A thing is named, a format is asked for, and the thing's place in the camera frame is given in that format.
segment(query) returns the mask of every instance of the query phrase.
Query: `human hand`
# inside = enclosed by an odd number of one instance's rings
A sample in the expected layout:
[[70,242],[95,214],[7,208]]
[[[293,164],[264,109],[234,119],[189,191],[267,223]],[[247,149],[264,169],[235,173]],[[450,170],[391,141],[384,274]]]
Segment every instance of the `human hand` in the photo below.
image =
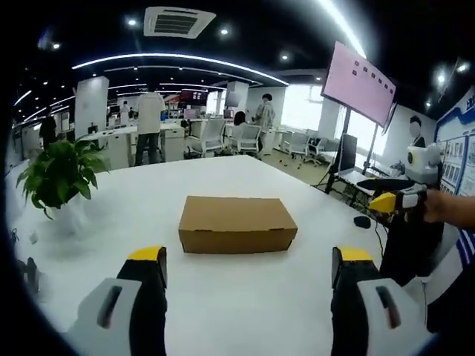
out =
[[427,198],[424,201],[424,220],[428,223],[435,223],[442,220],[444,211],[444,193],[436,189],[427,191]]

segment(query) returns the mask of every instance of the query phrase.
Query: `cardboard box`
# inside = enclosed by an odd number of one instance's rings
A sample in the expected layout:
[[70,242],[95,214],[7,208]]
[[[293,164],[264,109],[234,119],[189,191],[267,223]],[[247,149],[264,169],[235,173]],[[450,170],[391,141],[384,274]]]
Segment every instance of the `cardboard box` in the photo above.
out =
[[279,199],[187,197],[179,227],[184,252],[287,250],[297,226]]

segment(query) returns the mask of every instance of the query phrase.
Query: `air conditioning vent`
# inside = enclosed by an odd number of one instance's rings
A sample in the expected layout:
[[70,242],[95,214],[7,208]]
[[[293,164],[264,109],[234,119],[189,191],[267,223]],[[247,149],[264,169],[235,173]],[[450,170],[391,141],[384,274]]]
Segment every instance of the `air conditioning vent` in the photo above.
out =
[[143,35],[196,39],[215,17],[214,13],[179,7],[147,7]]

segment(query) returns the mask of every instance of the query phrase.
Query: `pink screen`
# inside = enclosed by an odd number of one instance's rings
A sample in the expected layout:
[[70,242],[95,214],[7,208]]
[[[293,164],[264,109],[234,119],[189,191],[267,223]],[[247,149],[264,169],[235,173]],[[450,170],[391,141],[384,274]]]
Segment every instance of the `pink screen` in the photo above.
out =
[[376,67],[340,42],[335,43],[323,95],[384,127],[395,92],[396,86]]

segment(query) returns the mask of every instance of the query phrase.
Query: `ceiling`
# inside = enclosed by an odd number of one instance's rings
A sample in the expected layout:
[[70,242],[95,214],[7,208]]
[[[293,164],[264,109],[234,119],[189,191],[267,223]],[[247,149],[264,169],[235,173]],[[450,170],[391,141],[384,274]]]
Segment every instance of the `ceiling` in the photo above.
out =
[[[34,42],[28,42],[34,47],[23,58],[16,83],[17,99],[29,90],[32,94],[13,108],[13,117],[22,121],[36,108],[72,96],[77,82],[94,74],[107,76],[110,86],[146,83],[149,90],[181,88],[162,86],[164,82],[212,85],[236,80],[235,76],[250,85],[284,85],[242,68],[171,57],[115,59],[71,68],[127,53],[178,53],[219,59],[269,75],[291,69],[324,69],[330,63],[335,41],[351,47],[343,30],[321,6],[328,1],[200,1],[197,5],[195,1],[174,0],[159,4],[134,1],[134,6],[42,8],[45,16],[30,14],[39,31]],[[356,34],[367,58],[396,84],[399,104],[438,119],[475,82],[475,65],[464,73],[453,71],[457,60],[459,65],[462,60],[475,59],[473,19],[464,8],[465,1],[332,2]],[[216,18],[196,39],[145,37],[142,21],[151,5],[205,10],[215,13]],[[137,25],[129,26],[129,19],[135,19]],[[229,31],[226,36],[220,34],[223,28]],[[53,50],[53,43],[60,47]],[[447,80],[438,86],[435,78],[439,70],[445,72]],[[275,76],[289,83],[315,83],[314,76]],[[118,92],[110,90],[110,95],[132,91],[137,90],[120,88]]]

